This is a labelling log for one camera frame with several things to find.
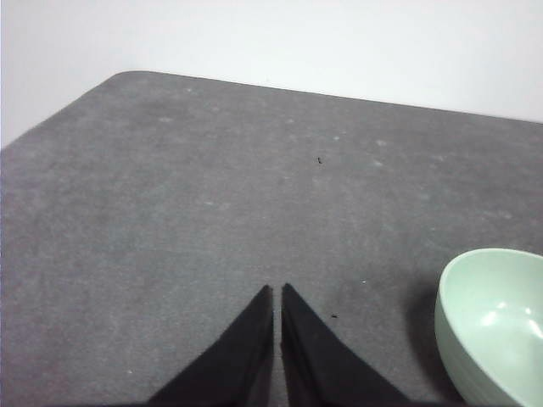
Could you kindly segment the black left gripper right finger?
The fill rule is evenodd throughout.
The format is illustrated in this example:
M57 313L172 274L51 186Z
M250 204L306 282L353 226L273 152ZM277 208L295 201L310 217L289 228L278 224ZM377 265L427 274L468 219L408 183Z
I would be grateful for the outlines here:
M351 351L290 284L282 288L282 340L319 404L402 404L409 398Z

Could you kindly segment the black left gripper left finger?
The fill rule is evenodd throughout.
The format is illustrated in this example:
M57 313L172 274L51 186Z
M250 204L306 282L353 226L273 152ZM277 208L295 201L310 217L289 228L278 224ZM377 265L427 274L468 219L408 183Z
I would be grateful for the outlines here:
M270 371L272 288L263 286L219 338L150 399L150 404L245 404Z

